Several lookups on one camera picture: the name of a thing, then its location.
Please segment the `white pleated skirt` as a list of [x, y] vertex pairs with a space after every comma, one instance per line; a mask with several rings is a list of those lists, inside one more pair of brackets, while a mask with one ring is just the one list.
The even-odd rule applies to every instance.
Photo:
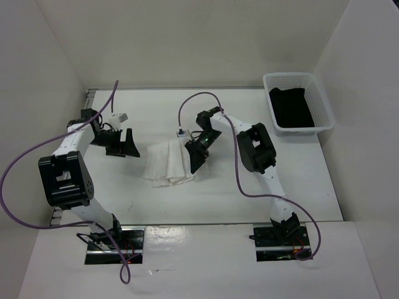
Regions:
[[190, 181], [202, 181], [210, 175], [208, 164], [191, 174], [190, 156], [185, 144], [188, 137], [174, 138], [147, 148], [143, 178], [153, 187], [170, 187]]

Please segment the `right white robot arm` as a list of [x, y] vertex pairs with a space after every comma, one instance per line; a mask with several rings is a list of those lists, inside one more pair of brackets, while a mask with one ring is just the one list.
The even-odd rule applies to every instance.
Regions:
[[270, 219], [272, 232], [258, 239], [262, 242], [288, 244], [299, 230], [300, 222], [288, 202], [276, 169], [276, 150], [262, 123], [255, 125], [224, 114], [219, 107], [197, 114], [196, 124], [202, 129], [199, 137], [185, 144], [190, 157], [190, 171], [194, 174], [205, 164], [208, 148], [223, 133], [234, 137], [238, 148], [236, 158], [247, 171], [253, 173], [272, 194]]

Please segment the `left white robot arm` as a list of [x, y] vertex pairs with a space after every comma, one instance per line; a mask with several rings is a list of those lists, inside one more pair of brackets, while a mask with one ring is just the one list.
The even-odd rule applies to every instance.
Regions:
[[127, 238], [116, 216], [96, 200], [84, 156], [88, 147], [94, 145], [103, 147], [107, 156], [140, 157], [132, 129], [119, 127], [126, 119], [126, 114], [117, 117], [105, 130], [97, 111], [83, 109], [80, 118], [68, 122], [68, 135], [60, 146], [38, 162], [49, 205], [71, 211], [90, 227], [90, 238], [95, 244], [105, 244], [110, 249], [119, 248]]

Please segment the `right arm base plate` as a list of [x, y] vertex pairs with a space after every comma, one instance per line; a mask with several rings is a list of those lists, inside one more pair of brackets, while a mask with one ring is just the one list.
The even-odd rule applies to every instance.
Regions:
[[285, 240], [279, 240], [276, 234], [275, 228], [271, 225], [253, 227], [249, 239], [254, 242], [258, 262], [296, 260], [296, 255], [300, 259], [311, 256], [312, 249], [304, 225]]

